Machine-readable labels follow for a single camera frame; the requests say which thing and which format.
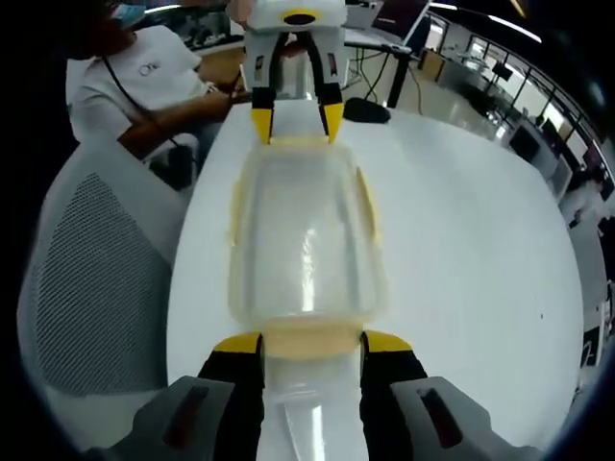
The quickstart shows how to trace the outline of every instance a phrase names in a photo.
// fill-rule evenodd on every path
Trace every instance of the monitor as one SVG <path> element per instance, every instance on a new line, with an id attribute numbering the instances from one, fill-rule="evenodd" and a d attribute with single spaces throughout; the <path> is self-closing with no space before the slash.
<path id="1" fill-rule="evenodd" d="M 508 145 L 515 154 L 527 162 L 531 162 L 533 158 L 536 157 L 538 149 L 540 148 L 538 141 L 534 139 L 531 133 L 524 127 L 519 127 L 517 129 L 515 134 L 510 138 Z"/>
<path id="2" fill-rule="evenodd" d="M 495 75 L 497 75 L 501 79 L 504 79 L 507 82 L 510 79 L 510 76 L 512 75 L 512 70 L 506 67 L 506 65 L 503 62 L 499 62 L 499 61 L 496 62 L 492 70 Z"/>
<path id="3" fill-rule="evenodd" d="M 384 0 L 372 30 L 393 43 L 406 46 L 429 5 L 430 0 Z"/>

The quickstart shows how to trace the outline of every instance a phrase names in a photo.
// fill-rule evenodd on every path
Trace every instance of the white desk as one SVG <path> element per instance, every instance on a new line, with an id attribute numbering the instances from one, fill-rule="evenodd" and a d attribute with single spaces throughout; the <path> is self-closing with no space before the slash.
<path id="1" fill-rule="evenodd" d="M 280 101 L 274 135 L 322 133 L 311 101 Z M 169 382 L 196 376 L 241 331 L 227 308 L 235 181 L 257 142 L 235 107 L 209 154 L 184 222 L 171 286 Z M 575 254 L 537 171 L 486 139 L 392 111 L 388 126 L 344 121 L 374 192 L 388 312 L 368 325 L 409 341 L 491 414 L 513 445 L 545 447 L 564 421 L 582 340 Z"/>

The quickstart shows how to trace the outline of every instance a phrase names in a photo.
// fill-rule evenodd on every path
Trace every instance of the face mask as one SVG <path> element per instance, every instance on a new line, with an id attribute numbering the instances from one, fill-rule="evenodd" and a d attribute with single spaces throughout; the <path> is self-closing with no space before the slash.
<path id="1" fill-rule="evenodd" d="M 125 5 L 120 3 L 111 17 L 118 19 L 122 23 L 122 29 L 130 29 L 145 17 L 145 7 L 143 5 Z"/>

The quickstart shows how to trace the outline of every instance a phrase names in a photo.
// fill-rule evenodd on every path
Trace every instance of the person's hand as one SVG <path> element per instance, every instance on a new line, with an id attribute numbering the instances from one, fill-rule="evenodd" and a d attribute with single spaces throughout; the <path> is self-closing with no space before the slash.
<path id="1" fill-rule="evenodd" d="M 198 118 L 203 120 L 224 119 L 231 109 L 231 98 L 222 91 L 210 91 L 193 100 Z"/>
<path id="2" fill-rule="evenodd" d="M 253 0 L 231 0 L 227 5 L 227 15 L 244 29 L 248 25 L 248 16 L 252 12 Z"/>
<path id="3" fill-rule="evenodd" d="M 252 93 L 246 91 L 243 86 L 238 86 L 231 95 L 233 104 L 249 103 L 252 100 Z"/>

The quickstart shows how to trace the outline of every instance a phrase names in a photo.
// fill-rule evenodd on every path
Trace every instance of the black computer mouse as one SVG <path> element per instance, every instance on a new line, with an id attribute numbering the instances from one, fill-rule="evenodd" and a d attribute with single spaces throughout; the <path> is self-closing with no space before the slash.
<path id="1" fill-rule="evenodd" d="M 350 98 L 344 105 L 344 118 L 359 123 L 386 123 L 391 113 L 380 104 L 360 98 Z"/>

